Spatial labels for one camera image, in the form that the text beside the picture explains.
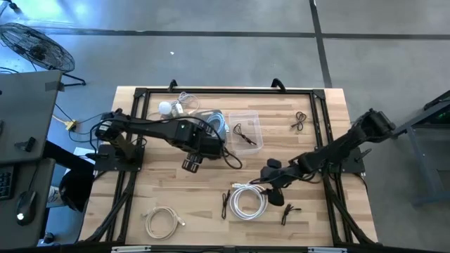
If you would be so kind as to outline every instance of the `black fan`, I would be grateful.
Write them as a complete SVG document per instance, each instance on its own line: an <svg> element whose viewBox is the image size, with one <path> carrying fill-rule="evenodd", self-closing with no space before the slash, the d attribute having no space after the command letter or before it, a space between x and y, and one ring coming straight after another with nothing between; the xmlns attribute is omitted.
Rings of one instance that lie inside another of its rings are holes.
<svg viewBox="0 0 450 253"><path fill-rule="evenodd" d="M83 79L67 74L75 69L75 60L62 46L46 35L17 23L0 25L1 40L14 52L47 70L61 70L63 75L81 83L64 86L86 85Z"/></svg>

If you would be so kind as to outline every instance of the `gray floor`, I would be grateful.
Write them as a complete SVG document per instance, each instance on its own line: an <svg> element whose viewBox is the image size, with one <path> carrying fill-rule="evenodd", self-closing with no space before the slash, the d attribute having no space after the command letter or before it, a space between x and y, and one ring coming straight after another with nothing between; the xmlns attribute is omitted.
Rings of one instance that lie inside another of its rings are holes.
<svg viewBox="0 0 450 253"><path fill-rule="evenodd" d="M7 8L0 24L105 30L314 31L307 0L15 2L23 14ZM450 2L445 0L316 3L322 30L327 33L450 33ZM110 110L119 85L168 85L176 79L184 86L268 86L278 77L290 87L323 87L315 39L51 37L74 56L77 67L73 74L89 83L58 96L58 104L75 119ZM401 124L450 88L450 40L326 39L324 44L333 87L345 90L352 119L375 108ZM7 48L0 48L0 56L0 66L33 71ZM86 124L82 131L89 128ZM71 142L58 122L52 122L49 140L67 150L87 147ZM379 240L391 246L450 251L450 204L411 206L411 200L425 192L405 136L364 147L373 148L364 161ZM63 172L62 168L56 170L53 184L58 184ZM77 238L81 219L68 208L52 209L47 228L58 236L59 243L70 243Z"/></svg>

